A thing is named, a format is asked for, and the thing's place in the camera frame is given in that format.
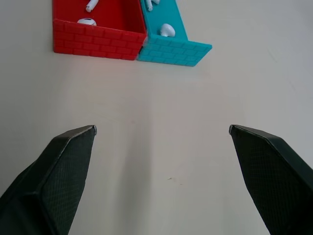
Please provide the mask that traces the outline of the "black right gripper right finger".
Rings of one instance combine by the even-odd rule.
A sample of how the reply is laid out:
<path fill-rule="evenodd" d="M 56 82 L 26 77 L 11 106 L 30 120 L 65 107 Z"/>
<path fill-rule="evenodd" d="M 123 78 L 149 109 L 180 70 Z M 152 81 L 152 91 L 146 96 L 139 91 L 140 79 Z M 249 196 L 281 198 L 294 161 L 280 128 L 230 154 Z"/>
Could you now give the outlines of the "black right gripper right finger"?
<path fill-rule="evenodd" d="M 272 235 L 313 233 L 313 170 L 280 137 L 231 125 L 246 188 Z"/>

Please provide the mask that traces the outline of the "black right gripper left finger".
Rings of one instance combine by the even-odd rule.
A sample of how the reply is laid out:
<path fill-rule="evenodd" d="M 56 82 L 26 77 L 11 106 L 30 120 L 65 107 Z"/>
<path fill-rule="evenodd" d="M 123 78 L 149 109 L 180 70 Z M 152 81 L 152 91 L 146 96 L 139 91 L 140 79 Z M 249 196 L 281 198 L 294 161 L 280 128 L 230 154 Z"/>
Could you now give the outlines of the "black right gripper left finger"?
<path fill-rule="evenodd" d="M 2 235 L 67 235 L 80 203 L 96 126 L 54 137 L 0 198 Z"/>

